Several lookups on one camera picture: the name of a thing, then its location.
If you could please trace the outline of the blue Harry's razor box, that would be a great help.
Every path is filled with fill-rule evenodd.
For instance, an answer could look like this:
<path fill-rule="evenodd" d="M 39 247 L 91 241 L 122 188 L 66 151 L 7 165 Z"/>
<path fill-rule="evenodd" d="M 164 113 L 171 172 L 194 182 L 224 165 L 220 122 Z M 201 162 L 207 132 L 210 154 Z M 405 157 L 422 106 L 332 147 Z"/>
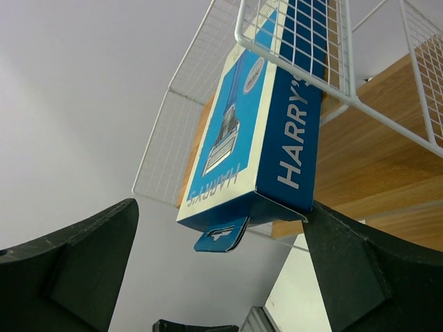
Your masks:
<path fill-rule="evenodd" d="M 197 252 L 248 228 L 304 221 L 314 202 L 322 91 L 271 62 L 325 74 L 328 1 L 264 1 L 240 18 L 179 208 Z"/>

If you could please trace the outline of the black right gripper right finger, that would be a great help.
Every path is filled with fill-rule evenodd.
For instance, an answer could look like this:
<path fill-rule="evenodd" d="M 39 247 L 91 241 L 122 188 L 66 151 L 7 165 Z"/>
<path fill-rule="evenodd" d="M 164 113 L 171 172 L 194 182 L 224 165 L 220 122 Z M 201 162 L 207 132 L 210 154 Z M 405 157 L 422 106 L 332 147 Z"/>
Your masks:
<path fill-rule="evenodd" d="M 322 203 L 304 234 L 333 331 L 441 331 L 442 252 Z"/>

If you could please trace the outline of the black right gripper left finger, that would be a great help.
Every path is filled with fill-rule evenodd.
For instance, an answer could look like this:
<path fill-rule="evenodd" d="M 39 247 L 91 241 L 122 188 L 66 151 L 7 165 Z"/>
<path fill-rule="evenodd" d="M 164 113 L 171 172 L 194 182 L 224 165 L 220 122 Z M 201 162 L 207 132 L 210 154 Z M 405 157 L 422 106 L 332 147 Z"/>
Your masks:
<path fill-rule="evenodd" d="M 1 250 L 2 331 L 108 331 L 136 236 L 135 199 Z"/>

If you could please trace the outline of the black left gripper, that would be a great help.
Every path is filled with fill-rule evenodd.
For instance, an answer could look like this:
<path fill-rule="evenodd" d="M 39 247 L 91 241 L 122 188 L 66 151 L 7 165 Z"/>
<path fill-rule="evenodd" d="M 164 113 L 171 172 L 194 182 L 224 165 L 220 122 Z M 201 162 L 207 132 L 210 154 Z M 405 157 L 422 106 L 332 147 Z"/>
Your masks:
<path fill-rule="evenodd" d="M 152 326 L 152 332 L 238 332 L 237 325 L 197 326 L 159 320 Z"/>

